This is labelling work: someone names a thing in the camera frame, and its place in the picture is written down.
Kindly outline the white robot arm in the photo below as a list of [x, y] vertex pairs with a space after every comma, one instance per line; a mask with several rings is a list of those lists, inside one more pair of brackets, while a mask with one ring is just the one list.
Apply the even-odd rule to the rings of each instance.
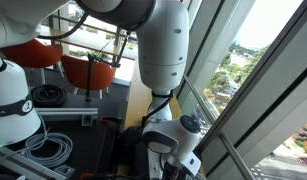
[[[143, 84], [152, 90], [142, 120], [142, 142], [151, 166], [165, 164], [194, 176], [201, 160], [193, 152], [200, 127], [193, 118], [172, 117], [169, 99], [183, 77], [189, 46], [189, 15], [179, 0], [75, 0], [88, 15], [138, 38], [138, 64]], [[69, 0], [0, 0], [0, 49], [38, 37], [40, 24]], [[0, 148], [20, 142], [40, 126], [24, 70], [0, 57]]]

